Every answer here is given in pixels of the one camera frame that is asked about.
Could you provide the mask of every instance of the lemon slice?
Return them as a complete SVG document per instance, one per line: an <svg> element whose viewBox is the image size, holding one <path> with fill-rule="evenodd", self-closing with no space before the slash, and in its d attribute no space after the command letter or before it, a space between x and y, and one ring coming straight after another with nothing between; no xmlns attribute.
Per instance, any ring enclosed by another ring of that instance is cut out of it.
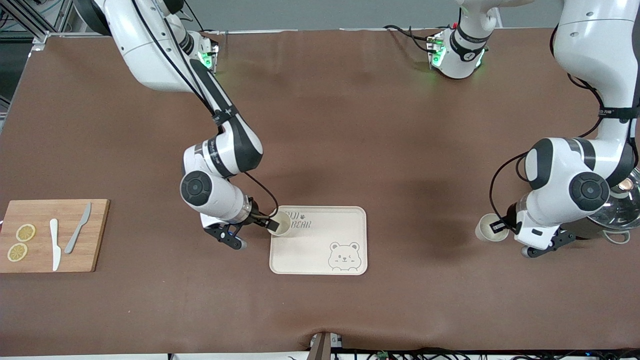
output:
<svg viewBox="0 0 640 360"><path fill-rule="evenodd" d="M24 257L27 256L27 250L28 248L26 244L13 244L13 246L9 248L9 252L6 253L6 257L9 259L9 261L14 263L16 261L24 259Z"/></svg>
<svg viewBox="0 0 640 360"><path fill-rule="evenodd" d="M36 227L31 224L24 224L15 232L15 238L18 241L29 241L36 235Z"/></svg>

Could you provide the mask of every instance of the white knife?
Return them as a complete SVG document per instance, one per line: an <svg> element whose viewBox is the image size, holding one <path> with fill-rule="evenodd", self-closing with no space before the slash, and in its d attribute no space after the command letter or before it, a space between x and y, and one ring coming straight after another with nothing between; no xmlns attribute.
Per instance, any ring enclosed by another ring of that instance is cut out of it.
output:
<svg viewBox="0 0 640 360"><path fill-rule="evenodd" d="M91 215L91 202L87 202L84 213L80 218L80 223L78 224L78 227L76 227L76 231L74 231L71 239L69 239L67 247L65 247L65 254L71 254L71 252L74 250L74 246L76 246L76 240L78 240L78 235L80 234L80 229L82 229L82 226L84 226L86 222L89 221L89 215Z"/></svg>
<svg viewBox="0 0 640 360"><path fill-rule="evenodd" d="M53 246L53 271L58 271L62 255L62 249L58 246L58 219L51 219L49 227L51 228L51 245Z"/></svg>

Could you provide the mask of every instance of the brown tablecloth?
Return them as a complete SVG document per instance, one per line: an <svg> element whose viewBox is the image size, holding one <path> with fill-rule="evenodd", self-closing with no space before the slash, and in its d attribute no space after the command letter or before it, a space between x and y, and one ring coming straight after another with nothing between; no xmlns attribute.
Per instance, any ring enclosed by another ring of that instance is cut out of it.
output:
<svg viewBox="0 0 640 360"><path fill-rule="evenodd" d="M496 31L462 81L397 33L220 39L218 78L265 148L253 173L281 204L366 210L358 277L273 274L258 227L243 229L245 251L214 241L178 190L183 150L216 132L196 97L136 82L110 38L49 39L0 137L0 210L111 208L94 273L0 276L0 355L284 351L319 331L367 348L640 347L637 241L524 259L512 237L474 236L504 160L596 120L549 33ZM508 169L496 202L504 211L526 191Z"/></svg>

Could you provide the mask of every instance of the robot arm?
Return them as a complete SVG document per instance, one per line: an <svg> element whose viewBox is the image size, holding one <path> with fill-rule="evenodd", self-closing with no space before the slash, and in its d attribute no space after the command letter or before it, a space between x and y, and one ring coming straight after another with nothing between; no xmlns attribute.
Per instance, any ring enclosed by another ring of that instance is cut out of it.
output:
<svg viewBox="0 0 640 360"><path fill-rule="evenodd" d="M154 90L192 92L211 112L218 134L184 151L180 182L182 198L200 213L205 231L233 249L242 249L246 244L237 232L243 225L275 230L278 222L262 214L252 198L228 181L258 166L262 144L210 71L217 44L184 29L175 15L182 0L96 3L140 83Z"/></svg>
<svg viewBox="0 0 640 360"><path fill-rule="evenodd" d="M495 29L493 8L520 6L534 0L456 0L458 26L447 28L429 40L429 63L452 79L463 79L480 66L486 42Z"/></svg>
<svg viewBox="0 0 640 360"><path fill-rule="evenodd" d="M564 237L561 226L596 213L608 200L610 188L625 180L637 164L638 65L632 29L639 3L564 2L554 56L567 73L597 94L598 135L594 140L545 138L526 154L526 178L532 191L501 220L515 233L515 240L526 245L523 255L527 257L573 241L572 235Z"/></svg>

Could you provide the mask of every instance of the wooden cutting board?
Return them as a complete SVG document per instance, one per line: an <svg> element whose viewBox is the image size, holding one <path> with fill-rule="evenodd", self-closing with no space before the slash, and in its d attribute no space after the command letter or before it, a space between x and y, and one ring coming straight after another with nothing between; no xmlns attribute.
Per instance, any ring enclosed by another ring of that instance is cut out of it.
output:
<svg viewBox="0 0 640 360"><path fill-rule="evenodd" d="M89 221L82 227L71 254L65 247L73 235L86 204L91 202ZM49 221L58 219L58 246L62 248L60 265L56 272L92 272L100 251L104 223L107 219L107 199L72 200L13 200L4 215L0 231L0 273L53 272L53 249ZM16 231L24 224L36 227L35 236L24 242L28 247L24 259L12 263L7 258L9 248L20 242Z"/></svg>

